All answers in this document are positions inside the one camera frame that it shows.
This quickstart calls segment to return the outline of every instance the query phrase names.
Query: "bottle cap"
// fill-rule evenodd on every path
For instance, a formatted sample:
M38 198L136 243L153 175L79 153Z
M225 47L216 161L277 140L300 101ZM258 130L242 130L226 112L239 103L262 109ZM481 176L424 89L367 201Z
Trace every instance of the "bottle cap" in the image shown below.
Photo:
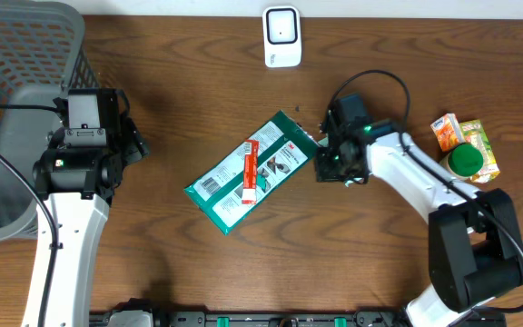
M461 144L449 154L449 168L453 173L470 177L483 166L483 155L471 144Z

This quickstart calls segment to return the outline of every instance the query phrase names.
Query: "orange and white box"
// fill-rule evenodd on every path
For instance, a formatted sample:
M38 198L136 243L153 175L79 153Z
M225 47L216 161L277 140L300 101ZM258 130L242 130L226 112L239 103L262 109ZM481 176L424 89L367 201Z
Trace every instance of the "orange and white box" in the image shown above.
M258 149L260 142L245 140L245 166L243 167L243 193L242 204L256 204L255 192L258 178Z

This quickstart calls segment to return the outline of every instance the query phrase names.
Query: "wooden table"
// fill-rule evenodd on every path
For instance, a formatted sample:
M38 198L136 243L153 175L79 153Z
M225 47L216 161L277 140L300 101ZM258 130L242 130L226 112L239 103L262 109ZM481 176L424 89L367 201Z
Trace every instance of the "wooden table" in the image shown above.
M408 303L429 284L427 226L385 183L315 182L312 164L228 236L183 187L278 110L314 137L341 82L380 68L409 85L409 131L442 154L429 124L481 119L523 234L523 22L303 19L299 67L263 64L260 18L90 16L85 49L105 86L122 87L152 154L128 168L96 261L92 309L130 297L171 309L354 311ZM385 76L358 91L378 118L404 98ZM0 326L18 326L35 242L0 243ZM523 302L523 287L497 304ZM523 313L509 315L523 326Z

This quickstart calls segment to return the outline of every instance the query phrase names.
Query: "gray plastic basket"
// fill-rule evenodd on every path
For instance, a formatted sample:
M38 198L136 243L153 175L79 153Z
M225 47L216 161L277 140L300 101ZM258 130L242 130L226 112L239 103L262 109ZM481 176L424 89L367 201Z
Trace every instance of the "gray plastic basket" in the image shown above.
M69 5L0 0L0 104L42 104L68 88L97 87L82 42L84 20ZM31 183L32 168L59 118L36 110L0 110L0 154ZM0 241L35 237L35 202L0 164Z

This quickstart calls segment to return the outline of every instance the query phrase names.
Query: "white backdrop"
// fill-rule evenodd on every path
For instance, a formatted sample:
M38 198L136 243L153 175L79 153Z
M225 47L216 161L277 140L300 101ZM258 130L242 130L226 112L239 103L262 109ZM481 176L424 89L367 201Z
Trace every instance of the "white backdrop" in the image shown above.
M523 0L56 0L81 14L260 16L294 5L307 17L523 19Z

